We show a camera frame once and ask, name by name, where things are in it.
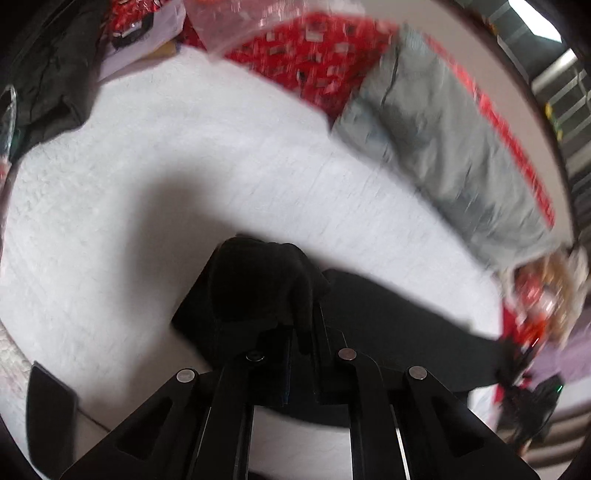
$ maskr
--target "black cloth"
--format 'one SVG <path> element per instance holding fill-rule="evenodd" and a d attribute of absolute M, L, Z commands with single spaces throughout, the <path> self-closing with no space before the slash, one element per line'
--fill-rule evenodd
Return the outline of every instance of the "black cloth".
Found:
<path fill-rule="evenodd" d="M 16 160 L 81 126 L 90 114 L 93 64 L 109 0 L 22 0 L 3 9 L 0 89 L 18 94 Z"/>
<path fill-rule="evenodd" d="M 216 368 L 254 348 L 259 332 L 280 323 L 308 331 L 314 301 L 325 323 L 341 330 L 351 348 L 400 371 L 422 365 L 464 400 L 465 392 L 495 384 L 504 369 L 500 342 L 471 335 L 358 275 L 337 270 L 321 275 L 294 245 L 250 238 L 232 238 L 213 253 L 172 325 Z M 294 343 L 290 403 L 275 410 L 348 426 L 345 406 L 316 403 L 310 361 L 300 350 Z"/>
<path fill-rule="evenodd" d="M 313 302 L 328 287 L 295 245 L 234 237 L 214 251 L 172 325 L 213 367 L 221 367 L 279 324 L 294 325 L 305 337 Z M 304 337 L 300 340 L 308 343 Z"/>
<path fill-rule="evenodd" d="M 324 274 L 331 287 L 320 302 L 324 322 L 341 330 L 351 348 L 395 370 L 421 365 L 452 392 L 497 383 L 500 342 L 472 335 L 366 278 Z"/>

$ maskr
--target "silver screw head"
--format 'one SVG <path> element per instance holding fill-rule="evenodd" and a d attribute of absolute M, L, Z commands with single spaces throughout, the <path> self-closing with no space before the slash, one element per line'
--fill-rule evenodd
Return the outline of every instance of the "silver screw head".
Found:
<path fill-rule="evenodd" d="M 423 367 L 411 367 L 408 369 L 408 373 L 415 380 L 425 380 L 427 378 L 427 370 Z"/>
<path fill-rule="evenodd" d="M 185 368 L 184 370 L 181 370 L 179 373 L 177 373 L 177 380 L 181 383 L 192 382 L 194 378 L 195 372 L 188 368 Z"/>
<path fill-rule="evenodd" d="M 265 355 L 263 355 L 263 353 L 260 352 L 259 350 L 253 350 L 253 351 L 248 352 L 246 354 L 246 359 L 251 362 L 260 362 L 264 358 L 265 358 Z"/>
<path fill-rule="evenodd" d="M 342 348 L 339 350 L 339 358 L 342 360 L 355 360 L 357 352 L 352 348 Z"/>

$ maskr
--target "white sheet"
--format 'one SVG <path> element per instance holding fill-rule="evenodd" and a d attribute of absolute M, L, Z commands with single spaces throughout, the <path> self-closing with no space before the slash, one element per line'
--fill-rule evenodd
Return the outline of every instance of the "white sheet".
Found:
<path fill-rule="evenodd" d="M 429 205 L 331 139 L 321 112 L 190 48 L 104 85 L 83 128 L 27 155 L 0 319 L 30 361 L 114 427 L 178 369 L 205 369 L 169 322 L 216 244 L 237 232 L 295 243 L 323 266 L 500 334 L 493 281 Z M 254 468 L 345 478 L 346 432 L 257 418 Z"/>

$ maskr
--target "gray pillow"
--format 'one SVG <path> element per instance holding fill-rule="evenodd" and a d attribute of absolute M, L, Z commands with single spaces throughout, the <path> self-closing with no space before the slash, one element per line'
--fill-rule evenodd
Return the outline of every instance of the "gray pillow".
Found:
<path fill-rule="evenodd" d="M 410 179 L 486 265 L 554 251 L 550 202 L 533 170 L 524 175 L 525 154 L 478 87 L 434 49 L 403 26 L 333 131 Z"/>

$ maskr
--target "ceiling light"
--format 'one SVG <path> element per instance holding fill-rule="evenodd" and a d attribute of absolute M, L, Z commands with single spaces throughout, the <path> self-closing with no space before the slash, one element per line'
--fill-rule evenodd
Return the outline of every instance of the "ceiling light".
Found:
<path fill-rule="evenodd" d="M 534 7 L 525 0 L 509 0 L 509 5 L 525 22 L 529 29 L 539 37 L 562 42 L 558 30 L 554 28 Z"/>

